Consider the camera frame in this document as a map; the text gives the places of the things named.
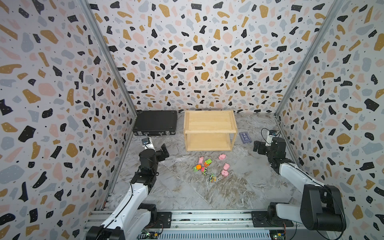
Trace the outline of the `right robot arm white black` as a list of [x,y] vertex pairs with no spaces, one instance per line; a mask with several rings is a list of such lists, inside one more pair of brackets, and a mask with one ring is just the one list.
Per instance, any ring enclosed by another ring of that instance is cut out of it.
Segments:
[[347,228],[340,190],[316,181],[286,157],[286,142],[274,137],[270,144],[255,141],[254,152],[268,158],[270,167],[293,184],[302,195],[300,205],[271,202],[266,221],[280,227],[293,222],[310,231],[344,232]]

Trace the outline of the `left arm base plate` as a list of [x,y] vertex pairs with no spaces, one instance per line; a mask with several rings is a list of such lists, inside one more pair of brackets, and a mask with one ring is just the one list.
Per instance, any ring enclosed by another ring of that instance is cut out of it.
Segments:
[[145,229],[169,229],[172,223],[172,212],[157,212]]

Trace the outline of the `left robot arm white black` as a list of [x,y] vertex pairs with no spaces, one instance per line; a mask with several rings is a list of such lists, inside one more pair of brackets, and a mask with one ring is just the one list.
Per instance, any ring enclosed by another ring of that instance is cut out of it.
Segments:
[[165,144],[160,150],[146,148],[139,153],[141,165],[130,181],[130,187],[111,215],[86,233],[87,240],[135,240],[146,227],[158,223],[155,204],[143,201],[155,185],[159,162],[170,156]]

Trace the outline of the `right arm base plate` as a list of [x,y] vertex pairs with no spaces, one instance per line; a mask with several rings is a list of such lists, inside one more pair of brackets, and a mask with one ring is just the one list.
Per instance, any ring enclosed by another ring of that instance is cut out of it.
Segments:
[[251,220],[254,228],[267,228],[267,227],[293,227],[294,223],[290,220],[280,219],[277,216],[269,217],[267,211],[252,211]]

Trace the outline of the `green orange mixer truck toy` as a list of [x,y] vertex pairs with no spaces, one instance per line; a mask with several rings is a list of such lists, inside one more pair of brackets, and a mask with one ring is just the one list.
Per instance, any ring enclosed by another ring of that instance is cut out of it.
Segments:
[[197,172],[197,171],[200,171],[202,169],[202,166],[201,165],[196,165],[194,167],[194,172]]

